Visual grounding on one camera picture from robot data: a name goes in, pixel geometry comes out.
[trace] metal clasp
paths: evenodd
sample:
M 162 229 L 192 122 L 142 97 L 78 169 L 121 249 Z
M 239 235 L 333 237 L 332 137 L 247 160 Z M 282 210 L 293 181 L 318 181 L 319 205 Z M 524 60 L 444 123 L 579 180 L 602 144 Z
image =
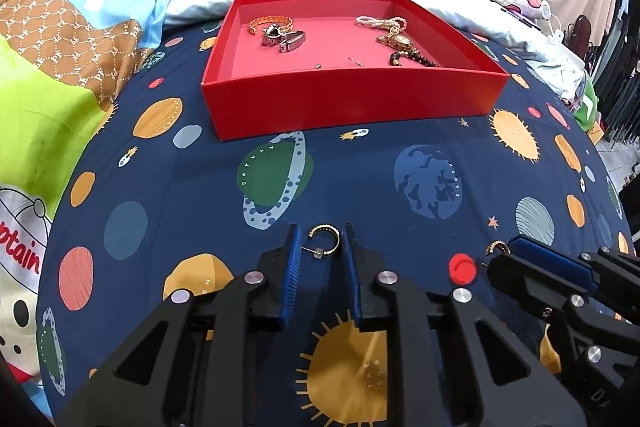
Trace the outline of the metal clasp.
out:
M 297 30 L 284 35 L 282 42 L 280 43 L 280 52 L 288 53 L 298 49 L 306 40 L 306 33 L 302 30 Z

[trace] brown patterned fabric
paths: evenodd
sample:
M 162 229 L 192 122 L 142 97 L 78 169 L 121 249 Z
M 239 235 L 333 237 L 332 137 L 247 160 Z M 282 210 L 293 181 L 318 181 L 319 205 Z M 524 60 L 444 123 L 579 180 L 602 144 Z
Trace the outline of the brown patterned fabric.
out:
M 91 89 L 103 110 L 148 56 L 142 28 L 129 20 L 97 30 L 68 0 L 0 0 L 0 34 L 52 78 Z

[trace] jewelry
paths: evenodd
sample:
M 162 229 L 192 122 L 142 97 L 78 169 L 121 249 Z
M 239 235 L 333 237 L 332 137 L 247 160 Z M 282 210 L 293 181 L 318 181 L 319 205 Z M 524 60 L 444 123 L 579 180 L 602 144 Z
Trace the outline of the jewelry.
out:
M 417 52 L 414 42 L 404 35 L 400 35 L 406 30 L 407 22 L 402 17 L 392 17 L 391 19 L 375 19 L 374 17 L 361 16 L 356 18 L 358 24 L 369 26 L 370 28 L 382 28 L 388 30 L 386 35 L 376 37 L 376 40 L 385 46 L 389 46 L 401 52 Z
M 382 28 L 388 30 L 389 33 L 398 34 L 406 29 L 406 19 L 402 17 L 392 17 L 391 19 L 376 19 L 375 17 L 367 17 L 363 15 L 356 17 L 358 24 L 363 24 L 369 28 Z
M 312 239 L 318 232 L 329 232 L 331 235 L 333 235 L 335 238 L 334 247 L 330 248 L 329 250 L 325 250 L 324 248 L 314 248 L 313 250 L 307 247 L 300 247 L 300 248 L 302 248 L 302 250 L 311 252 L 316 259 L 322 259 L 322 257 L 329 257 L 330 255 L 334 254 L 336 250 L 338 250 L 338 247 L 340 247 L 340 232 L 338 229 L 336 229 L 332 225 L 318 225 L 316 227 L 313 227 L 311 230 L 309 230 L 309 234 L 308 234 L 309 239 Z
M 267 47 L 276 46 L 282 42 L 286 34 L 281 25 L 272 24 L 267 29 L 262 30 L 262 45 Z
M 511 250 L 504 241 L 494 241 L 492 243 L 489 243 L 489 246 L 486 247 L 486 251 L 484 252 L 484 254 L 491 255 L 492 253 L 494 253 L 494 250 L 500 250 L 502 253 L 507 254 L 511 253 Z
M 262 24 L 279 23 L 282 25 L 282 31 L 284 33 L 290 32 L 293 29 L 293 19 L 291 17 L 281 17 L 279 15 L 269 15 L 266 17 L 258 17 L 257 19 L 249 22 L 249 33 L 255 35 L 257 27 Z
M 286 33 L 280 42 L 280 52 L 288 53 L 298 49 L 306 40 L 306 33 L 302 30 Z
M 423 66 L 428 68 L 437 68 L 438 65 L 435 62 L 431 62 L 427 57 L 423 57 L 419 52 L 395 52 L 389 57 L 389 64 L 392 66 L 401 66 L 400 57 L 410 58 L 414 62 L 419 62 Z

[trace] gold bracelet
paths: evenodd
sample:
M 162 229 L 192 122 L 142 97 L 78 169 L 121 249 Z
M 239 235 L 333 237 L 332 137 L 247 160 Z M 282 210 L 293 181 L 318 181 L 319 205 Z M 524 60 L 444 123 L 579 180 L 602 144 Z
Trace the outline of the gold bracelet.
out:
M 281 17 L 279 15 L 269 15 L 266 17 L 258 17 L 257 19 L 249 22 L 249 33 L 255 35 L 255 31 L 261 24 L 278 23 L 282 24 L 280 27 L 283 33 L 289 33 L 293 29 L 293 19 L 291 17 Z

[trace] green fabric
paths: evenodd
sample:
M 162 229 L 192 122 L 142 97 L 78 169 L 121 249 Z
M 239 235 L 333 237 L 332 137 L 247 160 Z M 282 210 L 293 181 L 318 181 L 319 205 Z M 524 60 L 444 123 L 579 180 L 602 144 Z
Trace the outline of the green fabric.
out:
M 42 198 L 53 217 L 104 116 L 95 95 L 42 73 L 0 36 L 0 185 Z
M 586 132 L 593 127 L 593 122 L 596 120 L 597 112 L 598 97 L 593 90 L 591 79 L 587 78 L 587 86 L 584 89 L 582 105 L 580 106 L 580 109 L 574 113 L 574 118 L 578 122 L 580 128 Z

